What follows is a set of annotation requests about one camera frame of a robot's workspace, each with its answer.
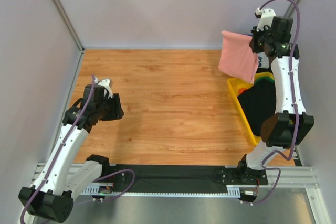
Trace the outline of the pink t shirt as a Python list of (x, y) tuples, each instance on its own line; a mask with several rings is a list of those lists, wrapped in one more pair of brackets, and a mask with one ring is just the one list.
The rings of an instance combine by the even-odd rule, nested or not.
[(231, 77), (253, 84), (258, 68), (258, 56), (249, 46), (251, 35), (223, 30), (223, 43), (218, 69)]

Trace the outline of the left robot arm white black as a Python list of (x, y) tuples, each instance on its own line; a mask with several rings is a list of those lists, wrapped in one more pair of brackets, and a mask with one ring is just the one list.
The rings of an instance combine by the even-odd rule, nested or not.
[(68, 173), (92, 128), (99, 121), (120, 120), (123, 116), (120, 96), (112, 92), (112, 80), (95, 80), (85, 86), (82, 98), (65, 112), (57, 143), (42, 172), (31, 186), (22, 187), (19, 192), (24, 213), (63, 223), (91, 182), (106, 182), (110, 178), (110, 162), (97, 154), (90, 155), (72, 177)]

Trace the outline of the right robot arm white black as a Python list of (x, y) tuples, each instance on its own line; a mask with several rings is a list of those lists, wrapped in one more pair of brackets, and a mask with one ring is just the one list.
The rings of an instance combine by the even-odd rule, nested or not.
[(252, 29), (249, 44), (253, 52), (264, 52), (269, 58), (275, 80), (276, 106), (274, 114), (261, 126), (261, 141), (238, 163), (237, 179), (250, 183), (257, 171), (264, 170), (276, 155), (295, 149), (314, 125), (303, 105), (298, 78), (299, 47), (291, 42), (292, 18), (263, 17)]

